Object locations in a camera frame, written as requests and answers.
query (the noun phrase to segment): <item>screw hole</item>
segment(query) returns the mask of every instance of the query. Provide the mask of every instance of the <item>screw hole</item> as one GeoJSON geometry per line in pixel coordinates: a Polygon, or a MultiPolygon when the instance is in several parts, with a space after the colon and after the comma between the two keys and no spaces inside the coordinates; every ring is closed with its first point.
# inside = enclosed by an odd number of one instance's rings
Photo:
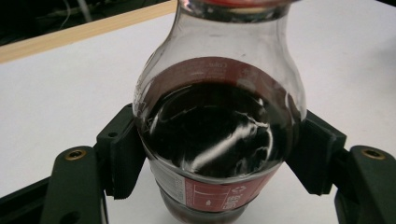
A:
{"type": "Polygon", "coordinates": [[[376,159],[376,160],[384,160],[385,155],[381,152],[372,150],[372,149],[364,149],[362,151],[363,155],[366,157],[369,157],[371,159],[376,159]]]}
{"type": "Polygon", "coordinates": [[[80,218],[79,212],[70,212],[61,218],[60,224],[76,224],[80,218]]]}
{"type": "Polygon", "coordinates": [[[117,137],[117,135],[118,135],[117,133],[109,133],[108,134],[109,137],[117,137]]]}
{"type": "Polygon", "coordinates": [[[79,160],[79,159],[83,158],[85,156],[85,154],[87,154],[87,151],[85,151],[83,149],[75,149],[75,150],[67,153],[65,158],[68,161],[75,161],[75,160],[79,160]]]}

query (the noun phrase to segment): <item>red label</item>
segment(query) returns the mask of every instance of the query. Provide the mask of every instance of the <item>red label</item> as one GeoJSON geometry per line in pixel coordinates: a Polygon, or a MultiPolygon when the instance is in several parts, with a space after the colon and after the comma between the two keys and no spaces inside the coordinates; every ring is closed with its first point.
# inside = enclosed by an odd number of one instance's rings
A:
{"type": "Polygon", "coordinates": [[[186,205],[206,212],[221,212],[253,200],[276,170],[260,178],[226,185],[212,185],[185,179],[186,205]]]}

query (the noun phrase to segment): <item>bottle neck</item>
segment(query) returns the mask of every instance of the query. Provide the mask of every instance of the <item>bottle neck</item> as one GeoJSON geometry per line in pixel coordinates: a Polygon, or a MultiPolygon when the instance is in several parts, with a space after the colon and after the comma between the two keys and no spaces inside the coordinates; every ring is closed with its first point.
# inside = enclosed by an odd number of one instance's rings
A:
{"type": "Polygon", "coordinates": [[[218,0],[179,0],[178,13],[207,21],[229,23],[257,23],[275,21],[286,16],[290,4],[235,6],[218,4],[218,0]]]}

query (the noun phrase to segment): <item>bottle label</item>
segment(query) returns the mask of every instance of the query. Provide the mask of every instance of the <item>bottle label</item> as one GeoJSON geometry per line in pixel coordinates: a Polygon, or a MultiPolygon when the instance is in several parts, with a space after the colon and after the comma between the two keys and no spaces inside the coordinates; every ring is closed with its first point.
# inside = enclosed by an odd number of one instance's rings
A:
{"type": "Polygon", "coordinates": [[[174,200],[190,208],[205,212],[233,210],[252,201],[274,175],[277,168],[266,175],[231,184],[208,184],[186,178],[156,161],[150,161],[158,185],[174,200]]]}

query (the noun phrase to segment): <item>white table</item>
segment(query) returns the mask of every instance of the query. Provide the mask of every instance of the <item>white table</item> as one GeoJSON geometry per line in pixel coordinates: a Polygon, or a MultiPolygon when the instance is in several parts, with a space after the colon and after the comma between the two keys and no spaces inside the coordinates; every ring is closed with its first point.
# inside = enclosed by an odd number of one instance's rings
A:
{"type": "MultiPolygon", "coordinates": [[[[50,175],[55,157],[95,136],[126,104],[174,14],[0,64],[0,197],[50,175]]],[[[346,148],[396,156],[396,8],[374,0],[304,0],[290,12],[290,53],[307,107],[346,148]]],[[[236,223],[337,223],[333,198],[306,193],[284,164],[236,223]]],[[[171,224],[145,163],[130,198],[107,198],[110,223],[171,224]]]]}

